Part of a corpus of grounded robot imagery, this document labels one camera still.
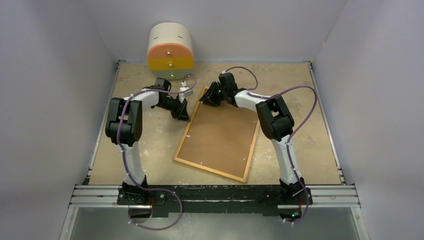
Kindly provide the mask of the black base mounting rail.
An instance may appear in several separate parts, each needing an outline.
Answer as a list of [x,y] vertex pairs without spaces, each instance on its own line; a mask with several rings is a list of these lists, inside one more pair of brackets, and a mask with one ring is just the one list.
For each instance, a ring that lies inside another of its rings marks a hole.
[[146,190],[123,183],[117,205],[146,207],[155,218],[170,213],[261,214],[298,218],[301,208],[313,203],[311,190],[290,193],[271,185],[149,185]]

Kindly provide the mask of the aluminium extrusion frame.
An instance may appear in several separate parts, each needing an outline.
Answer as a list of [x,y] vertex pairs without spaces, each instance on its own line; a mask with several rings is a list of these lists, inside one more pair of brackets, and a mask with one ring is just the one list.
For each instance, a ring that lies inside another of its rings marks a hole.
[[340,165],[322,113],[311,65],[301,63],[197,63],[187,83],[190,122],[159,107],[143,112],[138,142],[149,185],[280,185],[274,146],[255,112],[223,103],[194,133],[199,102],[222,71],[254,94],[282,93],[294,119],[291,143],[312,204],[298,218],[258,213],[169,213],[153,217],[145,206],[117,204],[124,178],[120,152],[100,128],[88,185],[75,187],[65,227],[75,240],[349,240],[368,239],[357,190],[340,180]]

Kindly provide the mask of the round pastel drawer cabinet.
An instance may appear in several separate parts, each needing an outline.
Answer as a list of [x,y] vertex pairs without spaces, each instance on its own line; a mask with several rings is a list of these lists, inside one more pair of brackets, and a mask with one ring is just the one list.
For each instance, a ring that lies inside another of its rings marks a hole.
[[190,31],[177,22],[162,22],[149,33],[146,62],[157,78],[182,79],[195,66]]

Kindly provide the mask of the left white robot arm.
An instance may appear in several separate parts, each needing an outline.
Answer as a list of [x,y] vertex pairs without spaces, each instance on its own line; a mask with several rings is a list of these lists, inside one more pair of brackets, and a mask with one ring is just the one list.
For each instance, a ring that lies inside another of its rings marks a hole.
[[154,85],[144,87],[128,97],[113,97],[109,102],[105,134],[117,146],[124,166],[121,193],[138,205],[146,203],[152,192],[139,153],[143,112],[158,107],[169,111],[175,120],[190,122],[186,96],[193,93],[193,87],[188,86],[185,80],[181,85],[178,91],[173,92],[170,81],[157,78]]

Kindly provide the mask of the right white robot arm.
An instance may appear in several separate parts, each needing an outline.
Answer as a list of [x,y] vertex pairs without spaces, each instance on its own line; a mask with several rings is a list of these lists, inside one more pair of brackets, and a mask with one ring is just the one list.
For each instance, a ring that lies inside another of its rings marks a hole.
[[266,96],[239,88],[232,73],[221,73],[200,98],[204,105],[218,107],[223,101],[251,110],[258,116],[263,134],[272,142],[278,165],[280,196],[288,204],[305,193],[305,182],[299,170],[291,143],[295,121],[281,96]]

